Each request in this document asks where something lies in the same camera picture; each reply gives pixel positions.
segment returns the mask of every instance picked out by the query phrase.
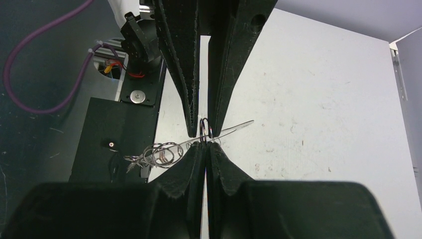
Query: black panel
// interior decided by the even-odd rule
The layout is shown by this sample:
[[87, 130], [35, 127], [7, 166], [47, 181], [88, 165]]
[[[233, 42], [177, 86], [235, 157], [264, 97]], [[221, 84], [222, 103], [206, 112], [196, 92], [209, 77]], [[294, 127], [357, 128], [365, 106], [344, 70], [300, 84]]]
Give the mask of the black panel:
[[[157, 58], [154, 61], [161, 61], [162, 58]], [[162, 86], [160, 85], [162, 82], [160, 82], [158, 79], [162, 77], [162, 74], [166, 73], [166, 67], [165, 64], [160, 68], [159, 66], [155, 67], [155, 71], [151, 71], [149, 73], [145, 73], [145, 76], [143, 78], [135, 78], [131, 77], [128, 73], [126, 73], [126, 76], [124, 78], [123, 86], [121, 87], [121, 93], [120, 93], [120, 100], [124, 102], [132, 103], [130, 100], [130, 94], [132, 91], [135, 90], [141, 90], [145, 93], [145, 101], [142, 102], [142, 105], [147, 106], [153, 106], [156, 104], [157, 95], [161, 94]], [[133, 72], [132, 67], [128, 66], [128, 71]]]
[[253, 238], [393, 238], [374, 197], [357, 183], [247, 182], [242, 191]]
[[153, 3], [159, 47], [182, 100], [188, 135], [195, 137], [199, 101], [198, 2], [155, 0]]
[[[154, 143], [166, 68], [154, 106], [91, 98], [69, 182], [146, 182], [136, 167], [126, 174], [125, 155], [140, 155]], [[114, 144], [117, 152], [109, 149]]]
[[149, 184], [62, 183], [32, 190], [4, 238], [199, 238], [205, 143]]

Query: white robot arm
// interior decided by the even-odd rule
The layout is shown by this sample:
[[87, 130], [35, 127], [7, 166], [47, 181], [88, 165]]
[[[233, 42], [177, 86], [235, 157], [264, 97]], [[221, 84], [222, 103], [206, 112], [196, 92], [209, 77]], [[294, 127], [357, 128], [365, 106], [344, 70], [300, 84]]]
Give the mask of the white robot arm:
[[139, 0], [108, 0], [111, 9], [114, 13], [117, 25], [121, 29], [126, 23], [124, 17], [127, 13], [131, 12], [134, 16], [141, 15], [142, 19], [153, 19], [153, 10], [151, 4], [147, 4], [146, 1]]

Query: red wire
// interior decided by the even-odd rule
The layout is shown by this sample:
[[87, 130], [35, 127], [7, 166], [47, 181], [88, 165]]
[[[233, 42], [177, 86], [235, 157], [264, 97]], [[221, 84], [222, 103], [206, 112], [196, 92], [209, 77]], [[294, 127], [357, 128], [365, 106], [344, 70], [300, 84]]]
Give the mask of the red wire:
[[[109, 66], [113, 67], [113, 66], [118, 65], [118, 66], [120, 66], [124, 69], [124, 66], [121, 62], [116, 61], [116, 60], [112, 60], [112, 61], [114, 61], [114, 63], [111, 63]], [[141, 74], [142, 74], [142, 72], [139, 72], [139, 74], [137, 74], [137, 75], [128, 72], [128, 75], [130, 75], [131, 77], [135, 77], [135, 78], [143, 78], [145, 76], [145, 74], [142, 74], [142, 75]]]

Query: white wall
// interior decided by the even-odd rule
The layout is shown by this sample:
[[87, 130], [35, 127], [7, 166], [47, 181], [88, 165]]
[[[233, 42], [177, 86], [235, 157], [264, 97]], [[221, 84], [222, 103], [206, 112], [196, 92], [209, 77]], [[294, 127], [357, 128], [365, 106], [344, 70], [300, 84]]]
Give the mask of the white wall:
[[403, 118], [416, 182], [422, 202], [422, 29], [397, 42], [400, 68], [407, 98], [402, 99]]
[[422, 26], [422, 0], [279, 0], [276, 8], [389, 42]]
[[[208, 49], [201, 40], [202, 86]], [[186, 124], [169, 75], [163, 92], [155, 140], [183, 142]], [[387, 42], [275, 9], [236, 83], [223, 128], [248, 120], [255, 123], [221, 139], [248, 175], [361, 183], [397, 238], [422, 238]], [[154, 168], [150, 179], [161, 172]]]

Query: gray surface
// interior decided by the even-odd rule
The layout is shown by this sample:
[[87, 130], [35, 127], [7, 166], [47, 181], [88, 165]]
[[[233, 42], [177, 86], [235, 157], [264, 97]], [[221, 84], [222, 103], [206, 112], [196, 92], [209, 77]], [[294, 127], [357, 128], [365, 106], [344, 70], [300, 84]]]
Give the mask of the gray surface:
[[402, 99], [403, 118], [413, 167], [419, 169], [416, 184], [422, 205], [422, 30], [397, 42], [397, 48], [408, 99]]
[[[2, 1], [1, 68], [23, 37], [82, 2]], [[31, 107], [55, 106], [69, 93], [95, 40], [112, 37], [121, 37], [112, 11], [106, 1], [94, 1], [82, 14], [35, 39], [18, 55], [11, 74], [13, 88]], [[69, 179], [90, 97], [113, 100], [116, 88], [116, 81], [89, 67], [70, 106], [56, 114], [37, 116], [15, 106], [1, 83], [0, 232], [5, 218], [33, 186]]]
[[421, 0], [278, 0], [276, 8], [389, 42], [422, 26]]

